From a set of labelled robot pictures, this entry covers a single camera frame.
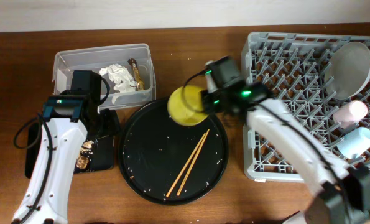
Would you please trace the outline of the yellow bowl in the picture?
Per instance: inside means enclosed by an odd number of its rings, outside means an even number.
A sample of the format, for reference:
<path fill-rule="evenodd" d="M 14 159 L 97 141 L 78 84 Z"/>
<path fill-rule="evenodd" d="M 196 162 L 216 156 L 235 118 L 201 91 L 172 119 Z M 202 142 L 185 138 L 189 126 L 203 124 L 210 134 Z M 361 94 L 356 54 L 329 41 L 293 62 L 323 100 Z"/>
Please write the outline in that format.
<path fill-rule="evenodd" d="M 199 86 L 187 85 L 176 89 L 169 97 L 167 111 L 170 117 L 182 126 L 195 126 L 207 118 L 203 109 Z"/>

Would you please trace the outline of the gold coffee sachet wrapper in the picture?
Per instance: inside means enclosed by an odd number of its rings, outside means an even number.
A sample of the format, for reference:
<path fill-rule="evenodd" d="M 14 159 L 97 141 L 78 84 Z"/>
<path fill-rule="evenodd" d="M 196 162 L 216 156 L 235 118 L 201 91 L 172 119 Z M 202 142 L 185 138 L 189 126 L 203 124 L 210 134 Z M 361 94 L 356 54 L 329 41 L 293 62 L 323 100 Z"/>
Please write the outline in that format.
<path fill-rule="evenodd" d="M 137 82 L 137 89 L 138 90 L 145 90 L 145 84 L 144 84 L 143 79 L 140 76 L 140 72 L 139 72 L 136 60 L 133 59 L 133 58 L 130 58 L 128 60 L 128 63 L 132 67 L 132 70 L 134 72 L 134 78 Z"/>

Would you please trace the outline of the food scraps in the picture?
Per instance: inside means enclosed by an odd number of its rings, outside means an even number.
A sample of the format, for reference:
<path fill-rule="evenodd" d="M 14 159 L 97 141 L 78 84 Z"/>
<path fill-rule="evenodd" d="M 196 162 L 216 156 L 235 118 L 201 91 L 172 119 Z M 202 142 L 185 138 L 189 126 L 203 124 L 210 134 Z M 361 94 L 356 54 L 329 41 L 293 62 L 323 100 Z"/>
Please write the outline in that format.
<path fill-rule="evenodd" d="M 76 159 L 76 168 L 80 170 L 86 170 L 88 165 L 90 165 L 91 162 L 91 155 L 93 154 L 92 148 L 94 146 L 95 142 L 90 140 L 90 141 L 85 141 L 81 148 L 79 155 Z"/>

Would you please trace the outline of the wooden chopstick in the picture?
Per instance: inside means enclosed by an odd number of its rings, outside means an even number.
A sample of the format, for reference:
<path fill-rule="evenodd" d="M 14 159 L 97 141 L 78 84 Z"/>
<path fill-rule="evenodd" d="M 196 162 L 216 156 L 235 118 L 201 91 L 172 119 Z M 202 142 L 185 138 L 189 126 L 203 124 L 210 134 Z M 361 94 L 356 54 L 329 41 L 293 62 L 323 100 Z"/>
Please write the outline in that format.
<path fill-rule="evenodd" d="M 165 196 L 167 198 L 170 197 L 170 195 L 172 194 L 172 191 L 174 190 L 176 184 L 178 183 L 178 181 L 180 180 L 181 176 L 183 175 L 183 173 L 185 172 L 186 168 L 188 167 L 187 173 L 185 174 L 185 177 L 182 180 L 182 183 L 180 185 L 180 188 L 178 189 L 177 196 L 179 196 L 181 194 L 182 189 L 183 189 L 183 186 L 186 183 L 186 181 L 188 179 L 188 176 L 190 175 L 190 173 L 191 173 L 191 171 L 193 169 L 193 166 L 195 164 L 195 161 L 198 158 L 198 155 L 199 155 L 199 153 L 200 153 L 200 151 L 201 151 L 201 149 L 202 149 L 202 147 L 204 145 L 204 142 L 205 142 L 205 139 L 206 139 L 208 133 L 209 133 L 209 131 L 207 131 L 206 133 L 203 134 L 203 136 L 200 138 L 199 142 L 197 143 L 197 145 L 193 149 L 192 153 L 188 157 L 186 163 L 183 165 L 183 167 L 182 167 L 181 171 L 179 172 L 178 176 L 174 180 L 173 184 L 170 186 L 168 192 L 165 194 Z"/>
<path fill-rule="evenodd" d="M 179 196 L 181 193 L 182 193 L 182 190 L 183 190 L 183 187 L 193 169 L 193 166 L 195 165 L 195 162 L 198 158 L 198 155 L 200 154 L 200 151 L 206 141 L 206 138 L 209 134 L 210 130 L 208 129 L 207 132 L 201 137 L 201 139 L 199 140 L 196 148 L 194 148 L 193 152 L 191 153 L 190 157 L 188 158 L 188 160 L 186 161 L 183 169 L 181 170 L 181 172 L 179 173 L 179 177 L 182 176 L 182 174 L 186 171 L 186 174 L 185 174 L 185 177 L 183 178 L 181 184 L 180 184 L 180 187 L 176 193 L 177 196 Z"/>

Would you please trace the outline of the round black serving tray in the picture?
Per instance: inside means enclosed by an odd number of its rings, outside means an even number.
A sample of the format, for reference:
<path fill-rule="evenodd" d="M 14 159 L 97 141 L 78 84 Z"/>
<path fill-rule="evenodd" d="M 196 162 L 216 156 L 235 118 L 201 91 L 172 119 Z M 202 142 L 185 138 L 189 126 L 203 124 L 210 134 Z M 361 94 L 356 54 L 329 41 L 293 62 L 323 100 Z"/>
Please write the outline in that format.
<path fill-rule="evenodd" d="M 166 98 L 151 101 L 129 118 L 119 143 L 118 165 L 127 184 L 142 198 L 183 205 L 202 198 L 220 181 L 229 158 L 228 137 L 215 115 L 196 126 L 177 124 L 168 114 L 167 102 Z M 182 193 L 176 195 L 186 171 L 167 198 L 165 194 L 208 129 Z"/>

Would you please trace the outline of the pink cup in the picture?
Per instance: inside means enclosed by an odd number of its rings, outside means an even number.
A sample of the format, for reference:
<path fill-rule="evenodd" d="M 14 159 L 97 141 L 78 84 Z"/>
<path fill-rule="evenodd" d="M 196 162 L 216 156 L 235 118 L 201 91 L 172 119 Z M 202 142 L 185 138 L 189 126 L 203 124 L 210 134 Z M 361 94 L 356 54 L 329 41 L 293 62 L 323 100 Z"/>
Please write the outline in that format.
<path fill-rule="evenodd" d="M 360 122 L 368 113 L 368 107 L 359 100 L 354 100 L 342 106 L 333 114 L 333 121 L 340 123 L 340 127 L 346 129 L 355 123 Z"/>

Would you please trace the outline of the grey ceramic plate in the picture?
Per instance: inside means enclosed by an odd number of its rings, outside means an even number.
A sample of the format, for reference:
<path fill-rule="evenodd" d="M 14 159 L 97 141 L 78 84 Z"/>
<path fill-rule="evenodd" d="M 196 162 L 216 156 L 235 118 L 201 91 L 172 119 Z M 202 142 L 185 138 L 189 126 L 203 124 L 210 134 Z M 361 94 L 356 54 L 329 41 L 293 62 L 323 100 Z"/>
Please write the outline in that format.
<path fill-rule="evenodd" d="M 325 91 L 337 100 L 357 95 L 370 80 L 370 50 L 360 42 L 340 47 L 330 59 L 325 72 Z"/>

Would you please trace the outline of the blue cup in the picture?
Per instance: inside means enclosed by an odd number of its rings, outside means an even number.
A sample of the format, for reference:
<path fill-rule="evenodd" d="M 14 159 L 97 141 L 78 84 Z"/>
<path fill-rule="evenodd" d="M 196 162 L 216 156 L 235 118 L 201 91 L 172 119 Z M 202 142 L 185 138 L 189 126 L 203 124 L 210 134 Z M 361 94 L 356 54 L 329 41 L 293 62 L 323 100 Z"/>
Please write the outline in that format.
<path fill-rule="evenodd" d="M 359 127 L 347 135 L 337 145 L 338 150 L 347 159 L 355 159 L 370 148 L 370 130 Z"/>

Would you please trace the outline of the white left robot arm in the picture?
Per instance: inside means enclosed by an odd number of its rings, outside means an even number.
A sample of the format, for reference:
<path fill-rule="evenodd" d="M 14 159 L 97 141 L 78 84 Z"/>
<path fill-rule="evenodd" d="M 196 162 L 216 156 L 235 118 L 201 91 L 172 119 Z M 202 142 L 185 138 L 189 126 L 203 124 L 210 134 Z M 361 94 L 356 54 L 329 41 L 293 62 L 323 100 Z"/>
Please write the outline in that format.
<path fill-rule="evenodd" d="M 108 85 L 95 72 L 75 70 L 70 88 L 50 96 L 42 112 L 28 122 L 39 127 L 28 146 L 39 150 L 13 223 L 67 223 L 68 195 L 77 165 L 89 172 L 98 162 L 113 166 L 119 119 L 114 110 L 99 109 L 107 99 L 101 96 L 101 87 Z"/>

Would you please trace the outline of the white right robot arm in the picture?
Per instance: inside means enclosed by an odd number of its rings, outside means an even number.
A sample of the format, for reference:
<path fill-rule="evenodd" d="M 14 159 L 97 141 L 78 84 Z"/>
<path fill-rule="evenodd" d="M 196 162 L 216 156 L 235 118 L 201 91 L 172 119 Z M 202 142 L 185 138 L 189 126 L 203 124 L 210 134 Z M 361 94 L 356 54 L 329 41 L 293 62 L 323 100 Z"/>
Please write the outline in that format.
<path fill-rule="evenodd" d="M 243 116 L 295 168 L 314 196 L 305 211 L 284 223 L 365 223 L 370 221 L 370 171 L 351 167 L 304 128 L 282 100 L 261 82 L 248 84 L 229 57 L 208 62 L 202 74 L 205 113 Z"/>

